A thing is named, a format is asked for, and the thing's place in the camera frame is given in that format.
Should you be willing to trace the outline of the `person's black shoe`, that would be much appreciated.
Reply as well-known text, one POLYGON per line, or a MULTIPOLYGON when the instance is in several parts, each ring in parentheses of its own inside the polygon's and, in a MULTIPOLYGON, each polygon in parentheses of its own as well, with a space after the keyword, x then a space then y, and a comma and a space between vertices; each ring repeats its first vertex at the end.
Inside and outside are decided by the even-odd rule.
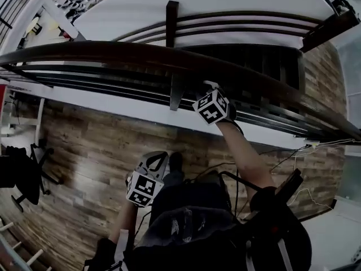
POLYGON ((180 152, 174 152, 169 158, 169 171, 170 173, 183 173, 183 156, 180 152))

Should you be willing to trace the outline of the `light wooden dowel rack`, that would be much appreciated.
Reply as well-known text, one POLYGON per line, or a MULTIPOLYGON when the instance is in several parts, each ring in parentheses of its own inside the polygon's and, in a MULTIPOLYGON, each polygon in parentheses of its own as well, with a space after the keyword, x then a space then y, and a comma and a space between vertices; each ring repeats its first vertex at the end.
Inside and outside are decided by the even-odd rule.
POLYGON ((15 236, 14 226, 0 216, 0 271, 56 271, 42 260, 43 249, 33 252, 15 236))

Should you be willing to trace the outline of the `dark wooden handrail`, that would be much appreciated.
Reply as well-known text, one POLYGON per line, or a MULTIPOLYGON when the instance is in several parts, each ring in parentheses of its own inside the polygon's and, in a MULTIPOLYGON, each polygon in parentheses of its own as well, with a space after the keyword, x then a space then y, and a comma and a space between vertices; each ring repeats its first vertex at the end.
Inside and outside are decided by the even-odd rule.
POLYGON ((235 104, 241 122, 321 142, 361 141, 361 128, 305 93, 301 54, 287 47, 226 44, 174 49, 65 42, 1 55, 0 79, 187 111, 215 83, 235 104))

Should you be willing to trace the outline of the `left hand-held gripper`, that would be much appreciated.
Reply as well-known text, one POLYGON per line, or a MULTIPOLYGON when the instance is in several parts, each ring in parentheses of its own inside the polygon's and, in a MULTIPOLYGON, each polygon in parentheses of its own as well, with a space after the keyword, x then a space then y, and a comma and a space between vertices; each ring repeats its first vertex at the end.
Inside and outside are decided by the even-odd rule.
POLYGON ((147 207, 163 188, 162 181, 169 155, 153 151, 143 155, 127 179, 126 199, 138 207, 147 207))

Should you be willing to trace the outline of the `person's right forearm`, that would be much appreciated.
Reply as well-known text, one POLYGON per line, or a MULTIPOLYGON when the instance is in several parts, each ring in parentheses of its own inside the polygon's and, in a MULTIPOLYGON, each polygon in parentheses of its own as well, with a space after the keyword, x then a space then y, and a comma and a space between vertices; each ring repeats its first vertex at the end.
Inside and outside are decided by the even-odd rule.
POLYGON ((232 123, 218 122, 216 125, 234 158, 240 177, 259 187, 258 190, 246 187, 248 199, 252 200, 254 196, 275 196, 276 187, 269 167, 243 134, 232 123))

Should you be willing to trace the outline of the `person's leg in dark trousers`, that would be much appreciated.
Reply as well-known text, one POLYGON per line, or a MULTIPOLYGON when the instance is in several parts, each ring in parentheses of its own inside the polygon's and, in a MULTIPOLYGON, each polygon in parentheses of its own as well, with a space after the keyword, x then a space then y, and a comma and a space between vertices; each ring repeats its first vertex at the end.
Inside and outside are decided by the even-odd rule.
POLYGON ((184 180, 184 173, 178 170, 168 173, 163 179, 163 189, 182 184, 184 180))

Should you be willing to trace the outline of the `dark stairwell balustrade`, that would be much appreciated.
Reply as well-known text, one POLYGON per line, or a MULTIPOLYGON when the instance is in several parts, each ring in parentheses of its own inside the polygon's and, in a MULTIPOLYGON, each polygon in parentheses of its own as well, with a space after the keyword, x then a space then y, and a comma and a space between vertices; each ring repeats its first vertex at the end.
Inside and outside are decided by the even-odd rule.
POLYGON ((165 41, 174 47, 177 38, 216 33, 265 33, 301 40, 306 53, 361 24, 352 9, 336 11, 325 20, 302 15, 261 10, 229 10, 178 15, 178 2, 166 5, 165 20, 122 34, 116 42, 152 43, 165 41))

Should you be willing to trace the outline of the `black chest-mounted box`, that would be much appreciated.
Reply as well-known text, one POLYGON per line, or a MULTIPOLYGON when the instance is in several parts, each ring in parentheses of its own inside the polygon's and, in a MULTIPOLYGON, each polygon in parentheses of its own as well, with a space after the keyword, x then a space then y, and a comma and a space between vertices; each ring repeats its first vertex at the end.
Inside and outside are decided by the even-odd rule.
POLYGON ((287 203, 297 189, 303 183, 301 171, 296 168, 292 174, 276 189, 276 199, 281 203, 287 203))

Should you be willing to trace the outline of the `black office chair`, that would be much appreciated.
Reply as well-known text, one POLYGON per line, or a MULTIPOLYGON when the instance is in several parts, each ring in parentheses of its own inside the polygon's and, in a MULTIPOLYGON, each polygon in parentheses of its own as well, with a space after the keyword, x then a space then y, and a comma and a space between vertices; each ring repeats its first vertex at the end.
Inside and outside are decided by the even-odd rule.
POLYGON ((64 183, 61 178, 54 179, 43 170, 45 161, 54 153, 54 149, 46 149, 41 159, 37 160, 36 148, 39 147, 31 144, 28 156, 25 148, 7 146, 5 154, 0 156, 0 189, 16 187, 21 192, 18 198, 11 197, 20 212, 24 212, 21 206, 24 200, 36 206, 40 194, 50 195, 50 190, 44 188, 44 178, 56 185, 64 183))

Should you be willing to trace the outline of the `white metal rack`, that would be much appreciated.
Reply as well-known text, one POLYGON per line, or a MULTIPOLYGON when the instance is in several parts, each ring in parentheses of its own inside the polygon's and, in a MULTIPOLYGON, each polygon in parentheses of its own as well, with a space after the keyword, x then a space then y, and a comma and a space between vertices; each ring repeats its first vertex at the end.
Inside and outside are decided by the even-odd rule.
POLYGON ((16 103, 17 99, 10 97, 11 100, 4 100, 0 113, 0 138, 9 137, 15 134, 17 126, 32 126, 35 127, 34 142, 40 139, 40 129, 42 121, 43 107, 45 99, 41 98, 38 107, 37 118, 27 118, 20 116, 20 107, 16 103))

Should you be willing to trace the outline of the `round light stool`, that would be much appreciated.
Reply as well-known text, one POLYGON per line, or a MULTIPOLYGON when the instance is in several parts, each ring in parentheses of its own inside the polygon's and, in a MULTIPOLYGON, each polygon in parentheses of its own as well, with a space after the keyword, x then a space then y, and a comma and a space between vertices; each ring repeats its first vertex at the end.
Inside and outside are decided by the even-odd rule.
POLYGON ((39 34, 42 30, 42 26, 38 23, 38 21, 39 17, 35 17, 28 25, 25 34, 29 34, 30 32, 33 32, 35 35, 39 34))

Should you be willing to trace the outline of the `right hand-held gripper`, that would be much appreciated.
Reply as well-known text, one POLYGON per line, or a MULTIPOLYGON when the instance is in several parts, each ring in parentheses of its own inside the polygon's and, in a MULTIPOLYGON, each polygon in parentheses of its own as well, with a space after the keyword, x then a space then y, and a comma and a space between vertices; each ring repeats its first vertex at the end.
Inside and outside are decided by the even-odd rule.
POLYGON ((218 122, 233 123, 236 120, 236 107, 224 90, 215 82, 203 81, 196 90, 193 109, 208 124, 218 122))

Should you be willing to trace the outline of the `person's left forearm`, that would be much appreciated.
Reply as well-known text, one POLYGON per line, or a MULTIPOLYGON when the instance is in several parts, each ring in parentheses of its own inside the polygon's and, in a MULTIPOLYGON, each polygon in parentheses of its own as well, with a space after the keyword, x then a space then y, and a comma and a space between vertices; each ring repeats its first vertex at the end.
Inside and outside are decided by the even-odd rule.
POLYGON ((137 215, 138 207, 133 202, 127 200, 121 207, 108 239, 113 243, 117 243, 121 230, 127 230, 129 232, 127 248, 132 248, 135 239, 137 215))

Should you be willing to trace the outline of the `white power strip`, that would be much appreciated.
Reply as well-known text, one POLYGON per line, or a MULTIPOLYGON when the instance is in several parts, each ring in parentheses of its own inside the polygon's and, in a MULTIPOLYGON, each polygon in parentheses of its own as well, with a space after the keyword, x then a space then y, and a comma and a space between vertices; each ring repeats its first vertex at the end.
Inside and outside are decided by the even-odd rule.
POLYGON ((307 148, 316 148, 318 145, 319 145, 318 142, 307 143, 304 146, 296 149, 296 151, 301 151, 301 150, 304 150, 304 149, 307 149, 307 148))

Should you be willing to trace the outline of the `red panel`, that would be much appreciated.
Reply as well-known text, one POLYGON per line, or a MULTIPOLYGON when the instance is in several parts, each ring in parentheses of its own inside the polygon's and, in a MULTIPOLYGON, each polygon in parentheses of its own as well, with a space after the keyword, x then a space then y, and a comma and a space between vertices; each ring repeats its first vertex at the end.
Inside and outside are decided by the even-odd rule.
POLYGON ((5 84, 0 84, 0 115, 3 111, 4 101, 5 101, 5 93, 6 93, 6 86, 5 84))

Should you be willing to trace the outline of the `person's torso in dark clothing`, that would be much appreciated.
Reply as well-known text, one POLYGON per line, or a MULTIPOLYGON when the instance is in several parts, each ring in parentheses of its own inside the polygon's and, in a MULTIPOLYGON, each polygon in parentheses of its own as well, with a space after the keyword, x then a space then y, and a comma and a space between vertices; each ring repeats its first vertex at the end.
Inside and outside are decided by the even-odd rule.
POLYGON ((137 246, 116 257, 116 244, 99 240, 85 271, 309 271, 309 235, 272 186, 256 191, 246 224, 228 208, 215 183, 180 184, 161 191, 149 228, 137 246))

